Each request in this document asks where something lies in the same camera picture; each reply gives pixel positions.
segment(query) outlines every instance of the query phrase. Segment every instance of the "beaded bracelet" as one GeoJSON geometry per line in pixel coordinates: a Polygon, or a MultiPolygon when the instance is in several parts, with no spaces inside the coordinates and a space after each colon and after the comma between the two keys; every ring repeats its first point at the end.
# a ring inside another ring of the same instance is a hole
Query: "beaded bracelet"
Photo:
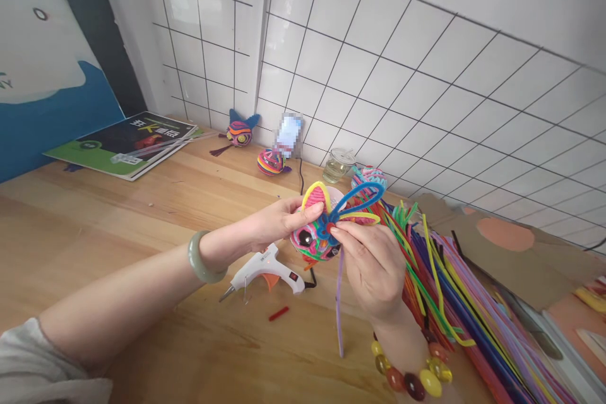
{"type": "Polygon", "coordinates": [[[446,366],[448,361],[446,350],[437,342],[431,331],[423,329],[422,332],[429,344],[431,357],[427,360],[427,369],[422,369],[418,377],[411,372],[402,376],[402,373],[395,369],[383,354],[377,335],[372,334],[374,341],[371,344],[371,349],[377,370],[387,377],[387,382],[393,391],[397,393],[406,391],[415,401],[423,401],[426,394],[439,398],[442,396],[441,382],[450,383],[453,381],[453,373],[446,366]]]}

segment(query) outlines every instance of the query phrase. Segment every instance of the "craft eye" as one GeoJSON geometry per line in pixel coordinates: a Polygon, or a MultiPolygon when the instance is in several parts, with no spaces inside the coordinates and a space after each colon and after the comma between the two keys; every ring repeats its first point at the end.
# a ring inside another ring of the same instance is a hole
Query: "craft eye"
{"type": "Polygon", "coordinates": [[[301,230],[301,232],[299,232],[299,244],[301,246],[311,246],[312,240],[313,237],[308,231],[301,230]]]}
{"type": "Polygon", "coordinates": [[[331,259],[331,258],[335,257],[339,253],[340,250],[341,250],[341,245],[333,247],[326,254],[326,259],[331,259]]]}

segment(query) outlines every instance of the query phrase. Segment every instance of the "pipe cleaner mask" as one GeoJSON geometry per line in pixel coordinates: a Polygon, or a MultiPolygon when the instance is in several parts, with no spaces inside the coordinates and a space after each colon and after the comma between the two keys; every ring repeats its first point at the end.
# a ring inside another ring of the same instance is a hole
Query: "pipe cleaner mask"
{"type": "Polygon", "coordinates": [[[377,224],[380,221],[377,215],[362,210],[378,202],[383,197],[384,192],[385,188],[380,183],[365,182],[344,195],[335,207],[332,207],[330,195],[324,183],[315,182],[305,193],[301,211],[317,202],[324,203],[324,211],[316,221],[295,230],[291,234],[292,244],[300,253],[316,261],[332,259],[339,253],[341,244],[330,234],[330,229],[335,226],[337,221],[351,221],[364,225],[377,224]],[[341,210],[347,204],[347,201],[356,194],[364,194],[365,189],[373,189],[376,192],[366,202],[341,210]]]}

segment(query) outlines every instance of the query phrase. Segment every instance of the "hand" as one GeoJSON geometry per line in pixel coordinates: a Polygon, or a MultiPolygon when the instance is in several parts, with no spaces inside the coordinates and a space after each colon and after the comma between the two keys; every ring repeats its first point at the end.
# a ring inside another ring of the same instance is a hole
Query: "hand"
{"type": "Polygon", "coordinates": [[[303,196],[281,199],[257,213],[239,221],[246,233],[249,251],[264,251],[271,243],[289,236],[293,231],[317,220],[324,203],[318,202],[305,211],[294,213],[303,203],[303,196]]]}
{"type": "Polygon", "coordinates": [[[399,319],[406,259],[389,228],[338,222],[330,232],[343,245],[347,277],[371,323],[399,319]]]}

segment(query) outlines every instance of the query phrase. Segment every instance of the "wooden table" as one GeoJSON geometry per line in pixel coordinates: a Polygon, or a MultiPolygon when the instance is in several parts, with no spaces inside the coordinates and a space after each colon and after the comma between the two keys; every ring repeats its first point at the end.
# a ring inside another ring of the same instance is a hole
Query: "wooden table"
{"type": "MultiPolygon", "coordinates": [[[[187,145],[136,182],[83,169],[63,172],[54,162],[0,185],[0,331],[112,271],[185,243],[197,230],[216,229],[299,193],[298,160],[289,174],[266,177],[260,148],[231,148],[210,138],[187,145]]],[[[321,179],[303,163],[305,186],[321,179]]],[[[349,180],[335,185],[344,193],[349,180]]],[[[391,202],[399,201],[387,194],[391,202]]],[[[289,241],[280,260],[307,280],[305,263],[289,241]]],[[[283,282],[264,280],[218,303],[233,274],[206,286],[164,317],[116,359],[113,403],[382,403],[393,401],[375,370],[372,328],[342,286],[345,358],[335,323],[338,261],[314,268],[318,287],[294,297],[283,282]],[[283,306],[290,311],[270,323],[283,306]]],[[[454,385],[467,403],[492,398],[463,354],[451,360],[454,385]]]]}

